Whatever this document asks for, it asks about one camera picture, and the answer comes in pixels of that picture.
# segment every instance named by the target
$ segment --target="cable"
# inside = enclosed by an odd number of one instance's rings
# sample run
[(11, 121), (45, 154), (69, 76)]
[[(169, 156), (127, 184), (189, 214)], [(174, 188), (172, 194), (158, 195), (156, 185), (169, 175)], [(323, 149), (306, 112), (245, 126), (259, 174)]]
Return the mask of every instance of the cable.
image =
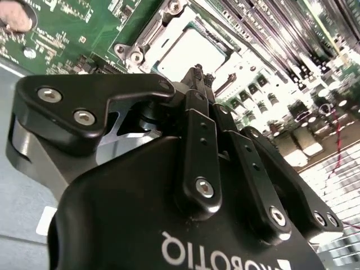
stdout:
[(332, 112), (335, 121), (337, 122), (337, 127), (336, 127), (336, 134), (337, 134), (337, 140), (336, 140), (336, 146), (337, 146), (337, 162), (336, 165), (334, 167), (334, 169), (331, 171), (331, 173), (328, 175), (327, 179), (325, 180), (325, 188), (324, 188), (324, 196), (326, 195), (326, 188), (327, 188), (327, 183), (329, 181), (329, 179), (332, 177), (332, 175), (335, 173), (335, 171), (341, 166), (341, 125), (340, 125), (340, 121), (339, 118), (336, 114), (336, 110), (333, 110)]

